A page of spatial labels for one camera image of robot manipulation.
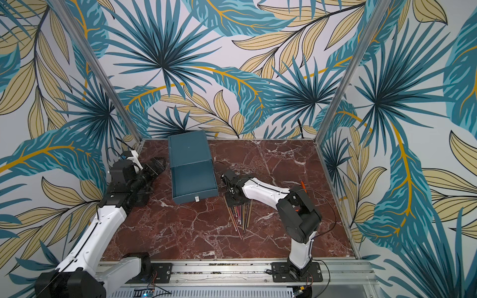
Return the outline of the teal top drawer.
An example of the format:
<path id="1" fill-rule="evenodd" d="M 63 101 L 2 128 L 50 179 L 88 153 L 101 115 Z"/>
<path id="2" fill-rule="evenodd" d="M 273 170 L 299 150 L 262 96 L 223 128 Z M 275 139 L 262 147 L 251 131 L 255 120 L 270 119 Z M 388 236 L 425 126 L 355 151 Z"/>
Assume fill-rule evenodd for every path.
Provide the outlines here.
<path id="1" fill-rule="evenodd" d="M 219 195 L 211 160 L 173 167 L 171 182 L 176 204 L 199 202 Z"/>

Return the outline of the teal drawer cabinet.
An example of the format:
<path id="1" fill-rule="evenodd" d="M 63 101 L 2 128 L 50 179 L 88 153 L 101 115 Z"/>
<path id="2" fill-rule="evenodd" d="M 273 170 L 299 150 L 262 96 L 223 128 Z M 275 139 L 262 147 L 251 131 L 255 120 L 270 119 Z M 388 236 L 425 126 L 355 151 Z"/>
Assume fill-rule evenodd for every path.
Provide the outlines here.
<path id="1" fill-rule="evenodd" d="M 168 137 L 170 168 L 200 164 L 212 166 L 212 155 L 203 130 Z"/>

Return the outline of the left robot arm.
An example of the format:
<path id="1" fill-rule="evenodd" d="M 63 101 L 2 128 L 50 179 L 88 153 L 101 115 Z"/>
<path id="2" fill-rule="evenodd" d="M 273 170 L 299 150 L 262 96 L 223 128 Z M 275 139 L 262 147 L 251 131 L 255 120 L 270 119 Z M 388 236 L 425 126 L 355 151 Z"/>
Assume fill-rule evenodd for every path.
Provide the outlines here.
<path id="1" fill-rule="evenodd" d="M 34 284 L 39 298 L 105 298 L 132 279 L 150 281 L 153 267 L 148 253 L 128 253 L 102 273 L 99 262 L 117 229 L 134 207 L 145 206 L 149 189 L 166 169 L 164 158 L 143 165 L 119 160 L 112 168 L 112 181 L 91 225 L 68 256 L 51 272 L 42 273 Z"/>

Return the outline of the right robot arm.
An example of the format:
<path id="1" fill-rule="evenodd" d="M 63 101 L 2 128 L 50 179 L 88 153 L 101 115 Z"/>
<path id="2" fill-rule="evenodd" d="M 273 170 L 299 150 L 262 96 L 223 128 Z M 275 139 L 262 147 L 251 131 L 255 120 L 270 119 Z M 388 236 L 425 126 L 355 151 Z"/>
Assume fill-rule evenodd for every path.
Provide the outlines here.
<path id="1" fill-rule="evenodd" d="M 291 189 L 273 186 L 250 175 L 239 176 L 230 169 L 222 174 L 221 180 L 226 187 L 225 199 L 229 206 L 258 201 L 272 207 L 291 237 L 287 261 L 272 264 L 270 273 L 274 282 L 322 279 L 316 269 L 312 270 L 312 247 L 322 215 L 305 189 L 300 186 Z"/>

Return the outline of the red pencil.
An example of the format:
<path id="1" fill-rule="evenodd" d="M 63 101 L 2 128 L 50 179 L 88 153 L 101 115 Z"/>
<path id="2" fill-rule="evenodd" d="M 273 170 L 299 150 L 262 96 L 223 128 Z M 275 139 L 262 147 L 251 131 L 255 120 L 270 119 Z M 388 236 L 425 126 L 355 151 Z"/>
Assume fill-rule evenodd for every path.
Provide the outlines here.
<path id="1" fill-rule="evenodd" d="M 234 206 L 233 207 L 234 214 L 236 217 L 236 224 L 238 228 L 243 228 L 242 225 L 242 206 Z"/>

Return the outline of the brown pencil right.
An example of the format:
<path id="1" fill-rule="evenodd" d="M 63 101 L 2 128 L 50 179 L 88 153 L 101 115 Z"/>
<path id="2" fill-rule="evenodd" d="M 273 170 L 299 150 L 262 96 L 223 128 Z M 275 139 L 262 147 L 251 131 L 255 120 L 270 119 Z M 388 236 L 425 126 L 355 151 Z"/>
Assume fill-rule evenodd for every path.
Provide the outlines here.
<path id="1" fill-rule="evenodd" d="M 250 217 L 251 217 L 251 213 L 252 213 L 252 204 L 253 204 L 252 200 L 250 200 L 247 203 L 247 208 L 246 208 L 246 213 L 245 213 L 245 222 L 244 222 L 246 230 L 248 229 L 248 226 L 250 225 Z"/>

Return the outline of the small circuit board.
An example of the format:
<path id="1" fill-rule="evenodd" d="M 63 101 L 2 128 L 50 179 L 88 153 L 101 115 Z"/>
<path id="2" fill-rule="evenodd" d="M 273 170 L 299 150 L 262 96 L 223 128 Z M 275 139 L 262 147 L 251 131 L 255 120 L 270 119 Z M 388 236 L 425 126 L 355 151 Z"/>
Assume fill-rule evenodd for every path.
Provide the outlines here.
<path id="1" fill-rule="evenodd" d="M 153 289 L 140 288 L 134 289 L 132 293 L 132 298 L 152 298 L 155 291 Z"/>

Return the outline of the orange handled tool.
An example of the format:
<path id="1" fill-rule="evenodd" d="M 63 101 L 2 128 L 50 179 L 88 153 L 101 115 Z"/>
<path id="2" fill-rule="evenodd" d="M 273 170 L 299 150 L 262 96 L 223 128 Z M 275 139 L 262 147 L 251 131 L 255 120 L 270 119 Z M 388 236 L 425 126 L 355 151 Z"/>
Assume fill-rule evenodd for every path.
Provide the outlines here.
<path id="1" fill-rule="evenodd" d="M 301 181 L 301 187 L 303 188 L 303 190 L 304 190 L 305 192 L 308 192 L 303 181 Z"/>

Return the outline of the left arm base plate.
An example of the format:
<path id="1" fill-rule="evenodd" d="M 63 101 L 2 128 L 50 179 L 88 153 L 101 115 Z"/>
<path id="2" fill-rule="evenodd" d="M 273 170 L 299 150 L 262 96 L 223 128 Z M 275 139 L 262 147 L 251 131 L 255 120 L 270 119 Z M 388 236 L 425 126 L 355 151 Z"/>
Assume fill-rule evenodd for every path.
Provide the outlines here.
<path id="1" fill-rule="evenodd" d="M 172 273 L 172 263 L 150 263 L 142 266 L 135 278 L 146 283 L 168 284 Z"/>

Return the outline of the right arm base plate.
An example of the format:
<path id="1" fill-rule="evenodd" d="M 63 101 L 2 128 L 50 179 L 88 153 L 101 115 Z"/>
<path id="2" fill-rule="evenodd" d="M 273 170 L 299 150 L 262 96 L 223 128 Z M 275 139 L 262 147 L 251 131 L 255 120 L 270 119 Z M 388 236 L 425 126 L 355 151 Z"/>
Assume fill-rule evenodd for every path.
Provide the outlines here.
<path id="1" fill-rule="evenodd" d="M 274 283 L 305 283 L 323 282 L 320 265 L 316 262 L 309 262 L 303 269 L 298 269 L 291 262 L 274 262 L 267 270 L 273 278 Z"/>

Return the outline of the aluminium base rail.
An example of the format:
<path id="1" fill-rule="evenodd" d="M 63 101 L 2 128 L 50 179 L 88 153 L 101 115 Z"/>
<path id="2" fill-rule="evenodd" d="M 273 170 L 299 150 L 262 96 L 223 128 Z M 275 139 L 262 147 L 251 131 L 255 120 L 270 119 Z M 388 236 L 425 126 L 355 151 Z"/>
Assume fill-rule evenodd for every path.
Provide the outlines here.
<path id="1" fill-rule="evenodd" d="M 274 283 L 267 273 L 283 259 L 176 260 L 168 284 L 130 280 L 110 298 L 131 298 L 134 289 L 155 291 L 153 298 L 382 298 L 371 263 L 353 258 L 315 259 L 323 282 Z"/>

